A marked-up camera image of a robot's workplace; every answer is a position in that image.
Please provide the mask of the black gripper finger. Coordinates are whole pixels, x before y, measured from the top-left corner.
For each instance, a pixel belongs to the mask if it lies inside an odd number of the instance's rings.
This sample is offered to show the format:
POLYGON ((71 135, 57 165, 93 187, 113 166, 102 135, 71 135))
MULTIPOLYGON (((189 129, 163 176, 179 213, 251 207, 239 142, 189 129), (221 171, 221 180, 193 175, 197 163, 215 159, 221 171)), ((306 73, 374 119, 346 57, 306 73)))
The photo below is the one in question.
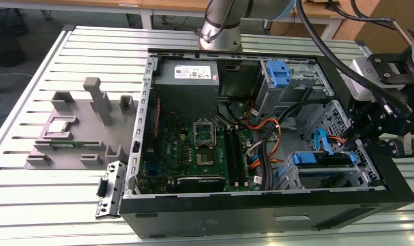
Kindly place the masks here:
POLYGON ((342 150, 355 150, 355 140, 367 137, 370 131, 369 125, 371 122, 369 113, 373 107, 374 104, 369 101, 350 102, 347 108, 350 126, 342 132, 342 138, 345 139, 342 150))
POLYGON ((414 158, 414 139, 408 138, 407 140, 408 144, 396 138, 388 140, 377 137, 355 139, 369 153, 377 153, 390 158, 414 158))

